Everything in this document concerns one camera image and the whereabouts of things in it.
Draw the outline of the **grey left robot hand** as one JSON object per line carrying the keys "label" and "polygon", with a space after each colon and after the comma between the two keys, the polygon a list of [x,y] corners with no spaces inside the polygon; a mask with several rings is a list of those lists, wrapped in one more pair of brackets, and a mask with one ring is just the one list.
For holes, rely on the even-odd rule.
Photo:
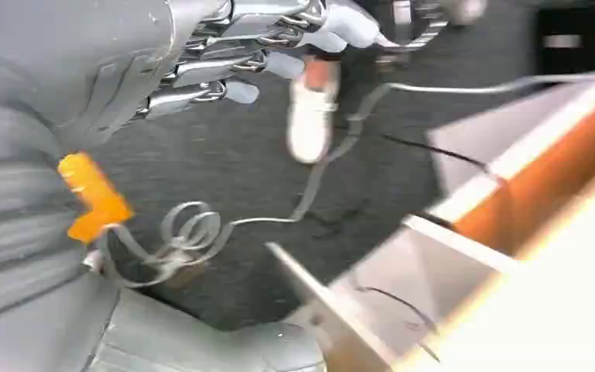
{"label": "grey left robot hand", "polygon": [[0,371],[324,371],[316,339],[271,322],[233,332],[84,265],[79,194],[58,171],[104,142],[221,1],[0,1]]}

